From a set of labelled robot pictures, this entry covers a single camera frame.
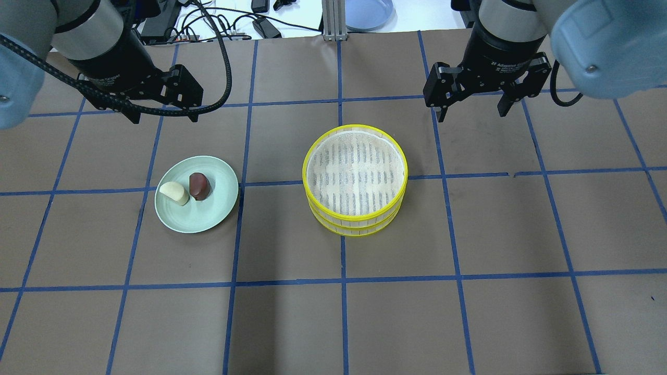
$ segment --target stacked basket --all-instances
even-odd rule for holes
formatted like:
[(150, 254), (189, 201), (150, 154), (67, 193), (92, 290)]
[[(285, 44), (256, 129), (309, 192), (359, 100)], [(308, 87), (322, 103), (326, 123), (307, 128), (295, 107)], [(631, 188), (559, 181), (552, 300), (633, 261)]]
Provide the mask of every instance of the stacked basket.
[(343, 236), (367, 236), (398, 213), (408, 182), (401, 147), (382, 130), (345, 125), (325, 133), (303, 162), (303, 186), (315, 218)]

